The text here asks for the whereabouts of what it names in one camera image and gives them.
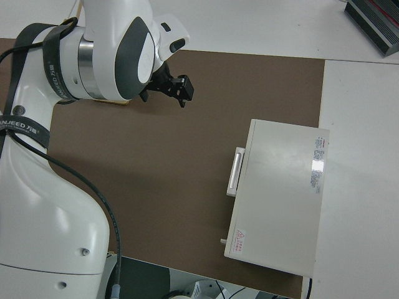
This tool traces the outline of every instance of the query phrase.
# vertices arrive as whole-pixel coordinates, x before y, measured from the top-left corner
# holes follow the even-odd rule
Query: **silver metal band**
[[[79,43],[78,66],[80,79],[86,92],[99,100],[105,100],[94,78],[93,70],[93,42],[89,42],[82,36]]]

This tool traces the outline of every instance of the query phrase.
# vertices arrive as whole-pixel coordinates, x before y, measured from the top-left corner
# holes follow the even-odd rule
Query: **red warning sticker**
[[[237,239],[241,239],[245,237],[245,235],[243,234],[243,232],[241,232],[239,229],[237,230]]]
[[[236,229],[236,237],[234,238],[233,252],[241,254],[244,250],[245,230]]]

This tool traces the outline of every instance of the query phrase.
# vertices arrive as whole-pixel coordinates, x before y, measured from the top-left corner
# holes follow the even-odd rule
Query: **white case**
[[[328,139],[252,120],[225,256],[312,277]]]

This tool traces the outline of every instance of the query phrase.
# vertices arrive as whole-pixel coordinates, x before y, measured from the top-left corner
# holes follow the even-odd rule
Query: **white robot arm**
[[[0,298],[95,299],[99,289],[108,222],[95,200],[44,159],[54,105],[146,100],[147,90],[157,90],[183,107],[193,95],[188,77],[173,78],[165,62],[189,39],[176,18],[153,18],[147,0],[83,3],[86,28],[33,24],[11,51],[0,113]]]

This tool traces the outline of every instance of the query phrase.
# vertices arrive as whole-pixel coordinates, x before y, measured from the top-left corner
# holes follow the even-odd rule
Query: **brown mat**
[[[324,61],[181,51],[170,69],[195,87],[185,109],[155,93],[125,107],[57,105],[49,153],[108,197],[124,255],[300,298],[302,277],[228,259],[219,241],[234,204],[225,195],[234,150],[245,146],[251,119],[317,126]],[[2,65],[1,100],[8,76]]]

